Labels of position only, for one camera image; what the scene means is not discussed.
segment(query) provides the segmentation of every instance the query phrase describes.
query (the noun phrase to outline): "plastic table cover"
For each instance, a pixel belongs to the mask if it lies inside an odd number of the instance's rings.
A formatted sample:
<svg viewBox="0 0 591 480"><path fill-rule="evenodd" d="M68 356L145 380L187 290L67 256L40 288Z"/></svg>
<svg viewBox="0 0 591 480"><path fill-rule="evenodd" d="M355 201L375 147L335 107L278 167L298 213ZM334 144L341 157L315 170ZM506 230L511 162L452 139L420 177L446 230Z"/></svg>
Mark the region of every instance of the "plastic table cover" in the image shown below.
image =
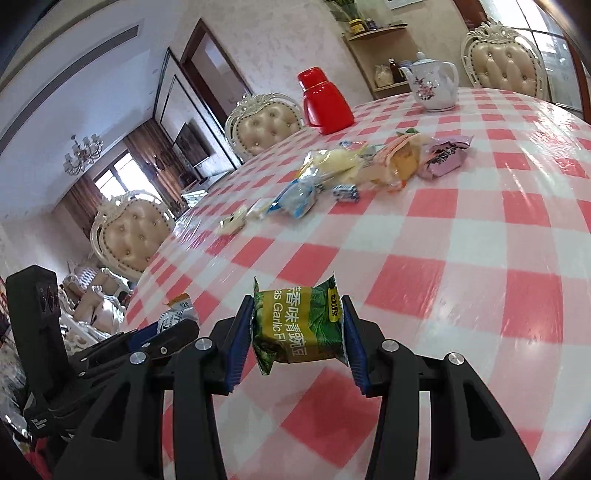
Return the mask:
<svg viewBox="0 0 591 480"><path fill-rule="evenodd" d="M336 274L360 317L415 353L464 354L547 479L591 412L591 128L527 96L460 89L452 111L411 95L358 106L356 124L322 137L306 128L247 162L177 222L141 277L126 328L158 319L186 291L208 334L262 289L316 285ZM309 150L342 140L381 144L416 127L474 135L464 166L399 193L361 189L359 203L320 195L300 220L284 213L213 231L240 205L274 197ZM362 397L337 360L275 364L249 354L242 384L216 398L228 478L362 479L379 399ZM417 479L428 477L430 419L421 398ZM171 409L164 462L174 470Z"/></svg>

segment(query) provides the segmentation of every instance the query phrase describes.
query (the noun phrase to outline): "chandelier lamp shade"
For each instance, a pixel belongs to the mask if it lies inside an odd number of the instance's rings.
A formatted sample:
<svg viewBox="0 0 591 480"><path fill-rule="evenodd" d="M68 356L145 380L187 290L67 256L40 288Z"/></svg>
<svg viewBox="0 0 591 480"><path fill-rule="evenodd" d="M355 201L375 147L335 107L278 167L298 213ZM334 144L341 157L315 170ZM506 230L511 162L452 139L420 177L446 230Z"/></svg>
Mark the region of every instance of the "chandelier lamp shade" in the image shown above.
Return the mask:
<svg viewBox="0 0 591 480"><path fill-rule="evenodd" d="M100 154L103 152L103 141L98 135L92 135L90 139L84 137L82 139L83 145L80 145L75 135L72 135L72 140L74 141L74 145L72 145L74 156L72 157L69 153L66 155L64 171L68 175L77 176L100 158Z"/></svg>

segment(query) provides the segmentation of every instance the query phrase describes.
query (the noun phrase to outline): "teapot lid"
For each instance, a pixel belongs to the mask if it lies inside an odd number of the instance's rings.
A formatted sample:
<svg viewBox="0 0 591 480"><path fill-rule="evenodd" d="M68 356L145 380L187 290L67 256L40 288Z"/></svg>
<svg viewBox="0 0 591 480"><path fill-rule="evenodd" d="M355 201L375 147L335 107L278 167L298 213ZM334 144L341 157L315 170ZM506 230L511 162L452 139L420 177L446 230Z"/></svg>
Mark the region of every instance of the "teapot lid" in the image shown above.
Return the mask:
<svg viewBox="0 0 591 480"><path fill-rule="evenodd" d="M417 53L417 58L418 58L418 60L413 63L413 66L414 65L425 65L426 63L437 63L438 62L438 60L428 59L422 51Z"/></svg>

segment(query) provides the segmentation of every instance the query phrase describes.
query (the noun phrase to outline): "red and white tablecloth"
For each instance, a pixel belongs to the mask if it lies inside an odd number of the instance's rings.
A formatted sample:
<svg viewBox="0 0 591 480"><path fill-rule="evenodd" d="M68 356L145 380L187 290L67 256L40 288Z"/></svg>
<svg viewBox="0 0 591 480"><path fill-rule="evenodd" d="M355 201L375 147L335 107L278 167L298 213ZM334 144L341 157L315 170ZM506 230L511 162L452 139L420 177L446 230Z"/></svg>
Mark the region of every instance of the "red and white tablecloth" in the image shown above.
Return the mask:
<svg viewBox="0 0 591 480"><path fill-rule="evenodd" d="M328 137L302 130L220 182L152 259L127 328L156 321L186 291L206 335L252 294L255 276L269 289L335 272L339 293L387 338L420 355L464 354L549 478L591 417L591 128L488 89L461 89L450 112L426 113L401 95L358 106L355 117ZM212 232L241 204L278 194L309 150L385 143L409 127L474 135L464 167L431 183L414 178L400 193L362 191L357 204L325 193L300 220L277 213L233 237ZM430 435L421 405L419 480ZM275 364L263 377L249 354L241 385L216 398L228 478L362 479L378 410L337 360ZM170 421L168 409L168 474Z"/></svg>

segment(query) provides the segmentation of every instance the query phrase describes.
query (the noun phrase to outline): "white ceiling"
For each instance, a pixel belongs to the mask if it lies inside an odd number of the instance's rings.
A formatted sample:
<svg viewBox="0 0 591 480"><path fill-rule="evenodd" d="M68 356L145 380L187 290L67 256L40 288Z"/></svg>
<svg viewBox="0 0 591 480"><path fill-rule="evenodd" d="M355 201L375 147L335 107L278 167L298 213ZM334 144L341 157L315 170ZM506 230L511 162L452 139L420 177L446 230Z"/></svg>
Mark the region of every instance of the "white ceiling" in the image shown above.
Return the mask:
<svg viewBox="0 0 591 480"><path fill-rule="evenodd" d="M0 92L0 135L60 72L114 35L139 35L60 86L0 155L0 221L50 211L76 181L64 173L70 137L99 134L105 151L152 117L166 48L183 0L119 0L76 24L36 55Z"/></svg>

